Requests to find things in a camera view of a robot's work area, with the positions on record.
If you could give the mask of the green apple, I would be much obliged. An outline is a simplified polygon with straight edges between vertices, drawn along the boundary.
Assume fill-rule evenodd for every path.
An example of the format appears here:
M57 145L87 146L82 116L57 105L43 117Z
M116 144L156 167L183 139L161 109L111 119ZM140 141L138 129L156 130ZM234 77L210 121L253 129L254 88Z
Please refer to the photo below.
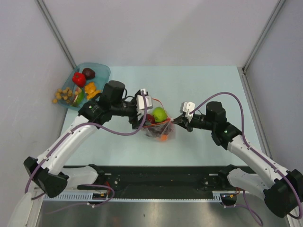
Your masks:
M152 115L153 115L156 123L163 122L167 119L166 112L162 107L154 108Z

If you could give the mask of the purple grape bunch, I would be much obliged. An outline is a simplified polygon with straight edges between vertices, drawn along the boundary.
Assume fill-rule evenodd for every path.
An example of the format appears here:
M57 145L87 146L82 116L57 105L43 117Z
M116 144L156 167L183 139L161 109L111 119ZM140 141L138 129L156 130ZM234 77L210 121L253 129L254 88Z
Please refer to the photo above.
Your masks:
M173 131L170 123L168 124L158 124L158 125L148 125L143 128L144 133L148 137L160 138L161 135L169 136Z

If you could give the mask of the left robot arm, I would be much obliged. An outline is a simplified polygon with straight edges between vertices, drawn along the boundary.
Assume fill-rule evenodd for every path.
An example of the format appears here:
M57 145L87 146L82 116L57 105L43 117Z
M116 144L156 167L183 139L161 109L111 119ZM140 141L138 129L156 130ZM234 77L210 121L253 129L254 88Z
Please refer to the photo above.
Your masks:
M126 101L122 82L111 80L103 92L96 94L78 111L67 131L37 158L28 157L24 167L29 174L25 190L34 182L50 198L61 194L66 188L90 185L94 189L105 183L103 172L96 165L64 169L64 165L78 147L98 129L120 136L132 136L143 127L147 111L152 108L152 97L146 89L140 89L131 101ZM104 127L113 116L128 117L133 132L116 132Z

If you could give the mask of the clear zip top bag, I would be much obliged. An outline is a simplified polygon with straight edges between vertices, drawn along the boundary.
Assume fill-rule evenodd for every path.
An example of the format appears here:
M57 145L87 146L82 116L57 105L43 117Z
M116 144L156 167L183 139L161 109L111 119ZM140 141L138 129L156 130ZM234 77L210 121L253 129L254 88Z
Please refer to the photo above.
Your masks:
M162 102L160 100L158 100L158 99L153 98L152 99L152 103L153 103L153 108L151 110L149 110L147 114L151 114L152 115L152 112L153 112L154 108L156 108L156 107L162 107L165 110L165 112L166 112L167 119L165 121L163 121L163 122L155 123L155 124L146 124L146 121L145 121L144 126L141 128L141 131L144 133L143 128L145 126L148 126L148 125L158 125L158 124L168 124L168 123L170 123L171 126L172 126L173 131L168 136L168 139L166 140L166 141L168 141L169 139L172 139L175 136L175 126L172 123L172 119L171 119L170 115L168 114L168 112L166 111L166 109L164 108ZM160 139L158 139L158 138L152 138L152 137L148 137L148 138L160 141Z

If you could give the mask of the dark red plum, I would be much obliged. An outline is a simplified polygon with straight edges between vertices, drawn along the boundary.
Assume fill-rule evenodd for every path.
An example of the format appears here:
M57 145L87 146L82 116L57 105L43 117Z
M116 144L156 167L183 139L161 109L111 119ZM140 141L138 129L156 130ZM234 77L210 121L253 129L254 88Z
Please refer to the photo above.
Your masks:
M156 121L155 121L155 118L153 115L151 114L147 114L146 115L146 124L155 124Z

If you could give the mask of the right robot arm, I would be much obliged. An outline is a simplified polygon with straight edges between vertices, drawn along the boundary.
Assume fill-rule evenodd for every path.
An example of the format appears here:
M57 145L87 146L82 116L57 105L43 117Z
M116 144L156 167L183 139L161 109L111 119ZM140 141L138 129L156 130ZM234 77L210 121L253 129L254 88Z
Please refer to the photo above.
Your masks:
M244 140L244 133L227 121L226 111L220 102L206 105L205 114L193 113L195 104L183 102L181 115L173 123L192 132L193 129L211 131L217 146L244 161L254 174L248 174L233 165L227 166L218 178L224 190L238 187L262 199L277 217L290 215L302 208L303 175L296 169L289 171Z

